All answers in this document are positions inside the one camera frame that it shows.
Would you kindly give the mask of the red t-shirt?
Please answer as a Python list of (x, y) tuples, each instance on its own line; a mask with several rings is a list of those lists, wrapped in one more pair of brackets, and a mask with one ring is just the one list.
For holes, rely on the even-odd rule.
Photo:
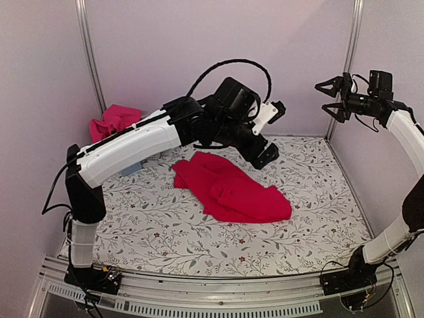
[(203, 213), (217, 221), (266, 224), (291, 218), (291, 203), (276, 186), (264, 187), (226, 158), (196, 152), (172, 169), (174, 187), (190, 190)]

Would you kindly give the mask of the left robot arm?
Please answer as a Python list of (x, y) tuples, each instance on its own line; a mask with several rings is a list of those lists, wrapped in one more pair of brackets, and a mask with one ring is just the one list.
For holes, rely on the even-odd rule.
[(73, 277), (85, 288), (99, 280), (92, 266), (97, 226), (106, 215), (104, 181), (153, 155), (194, 142), (206, 149), (216, 144), (236, 148), (259, 170), (278, 157), (278, 149), (261, 131), (285, 112), (282, 102), (261, 101), (253, 90), (227, 77), (208, 97), (179, 97), (121, 132), (83, 148), (69, 147), (65, 184), (72, 207)]

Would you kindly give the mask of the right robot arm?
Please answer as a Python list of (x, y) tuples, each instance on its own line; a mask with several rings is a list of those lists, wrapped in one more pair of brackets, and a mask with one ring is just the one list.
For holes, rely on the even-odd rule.
[(399, 215), (378, 236), (344, 255), (350, 269), (343, 274), (343, 283), (356, 289), (368, 278), (368, 269), (385, 259), (407, 250), (423, 234), (423, 128), (413, 109), (394, 99), (393, 75), (382, 70), (370, 70), (365, 81), (366, 93), (357, 91), (356, 74), (348, 72), (315, 84), (315, 89), (339, 101), (324, 104), (322, 109), (339, 123), (351, 115), (377, 120), (393, 136), (403, 151), (410, 168), (412, 189), (399, 205)]

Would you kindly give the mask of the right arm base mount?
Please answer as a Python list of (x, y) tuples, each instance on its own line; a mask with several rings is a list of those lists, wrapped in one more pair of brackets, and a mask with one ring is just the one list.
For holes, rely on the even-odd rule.
[(365, 262), (360, 246), (353, 252), (345, 270), (320, 274), (319, 282), (325, 295), (349, 292), (375, 284), (377, 268), (378, 265)]

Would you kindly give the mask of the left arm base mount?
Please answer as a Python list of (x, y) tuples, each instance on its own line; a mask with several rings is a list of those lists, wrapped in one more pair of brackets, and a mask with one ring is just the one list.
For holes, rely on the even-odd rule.
[(106, 266), (102, 269), (76, 268), (72, 264), (68, 265), (64, 282), (77, 286), (82, 290), (117, 295), (121, 286), (122, 273), (118, 268)]

